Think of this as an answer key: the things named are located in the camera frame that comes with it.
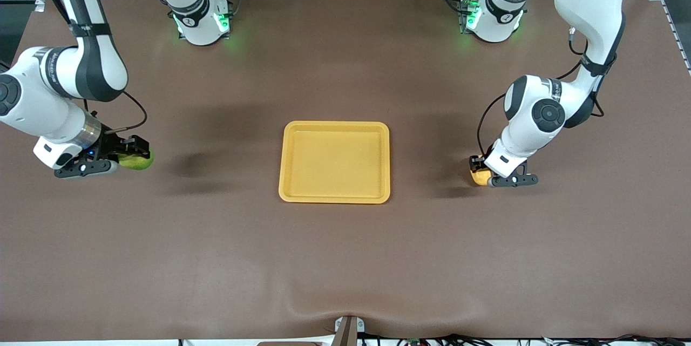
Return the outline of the yellow plastic tray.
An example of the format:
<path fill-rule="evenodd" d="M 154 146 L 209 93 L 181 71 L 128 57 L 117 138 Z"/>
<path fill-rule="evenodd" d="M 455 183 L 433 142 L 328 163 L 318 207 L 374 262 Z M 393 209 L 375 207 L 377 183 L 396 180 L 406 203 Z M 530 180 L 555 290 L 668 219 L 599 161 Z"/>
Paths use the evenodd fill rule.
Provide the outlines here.
<path fill-rule="evenodd" d="M 391 194 L 389 127 L 379 121 L 288 123 L 278 193 L 292 203 L 387 202 Z"/>

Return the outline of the brown table mat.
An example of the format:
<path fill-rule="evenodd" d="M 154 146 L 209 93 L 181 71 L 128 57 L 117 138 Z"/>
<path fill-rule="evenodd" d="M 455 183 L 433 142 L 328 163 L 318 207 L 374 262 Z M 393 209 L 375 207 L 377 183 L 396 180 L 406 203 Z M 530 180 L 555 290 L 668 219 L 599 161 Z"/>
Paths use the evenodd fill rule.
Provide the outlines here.
<path fill-rule="evenodd" d="M 575 63 L 553 0 L 508 41 L 442 0 L 242 0 L 233 34 L 178 39 L 159 0 L 103 0 L 155 162 L 60 180 L 0 124 L 0 341 L 371 334 L 691 337 L 691 75 L 663 5 L 624 0 L 606 115 L 468 175 L 486 106 Z M 390 130 L 383 204 L 278 193 L 292 121 Z"/>

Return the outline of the green apple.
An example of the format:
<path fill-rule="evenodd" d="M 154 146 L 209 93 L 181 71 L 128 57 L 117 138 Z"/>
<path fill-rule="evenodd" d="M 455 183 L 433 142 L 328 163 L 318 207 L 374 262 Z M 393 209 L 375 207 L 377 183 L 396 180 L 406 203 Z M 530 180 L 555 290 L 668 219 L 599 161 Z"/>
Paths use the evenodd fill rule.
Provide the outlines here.
<path fill-rule="evenodd" d="M 145 169 L 148 169 L 153 162 L 153 150 L 150 150 L 148 155 L 118 154 L 118 163 L 126 169 L 131 169 L 132 171 L 144 171 Z"/>

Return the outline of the grey metal table clamp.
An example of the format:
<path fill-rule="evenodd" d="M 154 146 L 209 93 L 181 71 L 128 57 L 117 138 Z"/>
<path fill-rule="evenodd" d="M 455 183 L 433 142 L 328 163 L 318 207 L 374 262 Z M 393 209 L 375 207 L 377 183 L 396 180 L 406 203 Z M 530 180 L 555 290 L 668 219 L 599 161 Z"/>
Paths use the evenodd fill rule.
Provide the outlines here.
<path fill-rule="evenodd" d="M 358 334 L 365 332 L 364 320 L 356 316 L 341 316 L 335 321 L 335 330 L 330 346 L 358 346 Z"/>

